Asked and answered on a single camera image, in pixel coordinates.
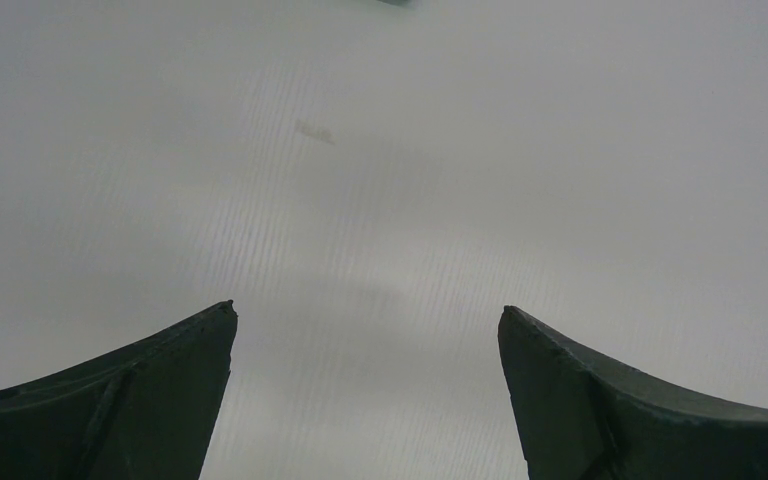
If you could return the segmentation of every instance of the gray surface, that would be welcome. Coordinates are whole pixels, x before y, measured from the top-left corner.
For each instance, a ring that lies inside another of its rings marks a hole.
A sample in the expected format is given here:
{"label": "gray surface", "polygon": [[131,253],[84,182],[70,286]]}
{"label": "gray surface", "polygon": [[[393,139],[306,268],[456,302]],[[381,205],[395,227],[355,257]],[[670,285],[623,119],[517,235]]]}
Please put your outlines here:
{"label": "gray surface", "polygon": [[0,388],[234,298],[205,479],[524,478],[512,303],[768,407],[768,2],[599,3],[0,0]]}

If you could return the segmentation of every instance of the black plastic part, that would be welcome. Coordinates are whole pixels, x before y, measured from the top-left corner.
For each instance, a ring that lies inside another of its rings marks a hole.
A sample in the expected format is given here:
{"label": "black plastic part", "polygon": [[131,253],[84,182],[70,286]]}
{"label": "black plastic part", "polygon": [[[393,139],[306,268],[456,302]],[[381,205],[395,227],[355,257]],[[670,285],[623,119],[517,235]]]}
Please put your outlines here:
{"label": "black plastic part", "polygon": [[768,479],[768,410],[659,380],[516,307],[502,367],[531,480]]}
{"label": "black plastic part", "polygon": [[0,479],[198,479],[230,374],[231,303],[0,390]]}

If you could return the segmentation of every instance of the dark green object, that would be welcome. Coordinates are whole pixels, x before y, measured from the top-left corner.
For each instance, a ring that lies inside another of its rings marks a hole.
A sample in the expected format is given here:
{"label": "dark green object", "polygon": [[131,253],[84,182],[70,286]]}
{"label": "dark green object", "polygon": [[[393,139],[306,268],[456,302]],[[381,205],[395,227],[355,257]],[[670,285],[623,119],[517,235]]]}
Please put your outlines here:
{"label": "dark green object", "polygon": [[499,349],[531,480],[768,479],[768,410],[647,375],[505,307]]}
{"label": "dark green object", "polygon": [[0,390],[0,479],[195,480],[230,373],[231,301]]}

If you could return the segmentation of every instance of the white surface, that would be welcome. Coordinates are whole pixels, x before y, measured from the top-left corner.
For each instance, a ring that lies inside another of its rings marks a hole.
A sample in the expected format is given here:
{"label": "white surface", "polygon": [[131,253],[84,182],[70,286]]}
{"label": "white surface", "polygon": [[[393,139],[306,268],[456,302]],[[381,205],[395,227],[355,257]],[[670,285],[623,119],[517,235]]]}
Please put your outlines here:
{"label": "white surface", "polygon": [[768,407],[768,1],[651,3],[0,0],[0,388],[233,298],[203,478],[524,478],[516,304]]}

